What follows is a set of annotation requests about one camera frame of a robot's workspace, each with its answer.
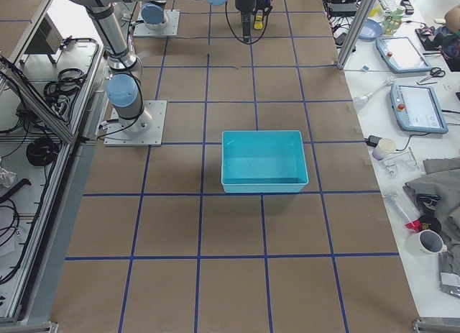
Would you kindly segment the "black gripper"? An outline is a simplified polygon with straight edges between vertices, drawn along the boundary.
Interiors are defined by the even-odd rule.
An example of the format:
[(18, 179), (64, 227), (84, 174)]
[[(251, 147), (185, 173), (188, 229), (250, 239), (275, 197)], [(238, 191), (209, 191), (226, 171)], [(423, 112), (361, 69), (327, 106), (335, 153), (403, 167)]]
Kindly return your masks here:
[(262, 26), (267, 27), (272, 0), (234, 0), (241, 16), (242, 42), (251, 42), (251, 14), (262, 12)]

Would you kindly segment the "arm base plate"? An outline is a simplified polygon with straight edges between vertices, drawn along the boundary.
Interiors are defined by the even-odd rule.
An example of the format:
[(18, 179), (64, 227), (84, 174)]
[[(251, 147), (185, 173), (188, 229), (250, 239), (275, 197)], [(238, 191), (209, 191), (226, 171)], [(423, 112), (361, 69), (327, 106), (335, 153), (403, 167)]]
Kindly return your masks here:
[(110, 124), (107, 129), (108, 137), (103, 143), (107, 147), (139, 147), (160, 146), (167, 110), (165, 100), (145, 100), (144, 112), (133, 123), (121, 119), (121, 123)]
[(143, 6), (134, 28), (134, 37), (176, 37), (179, 19), (180, 10)]

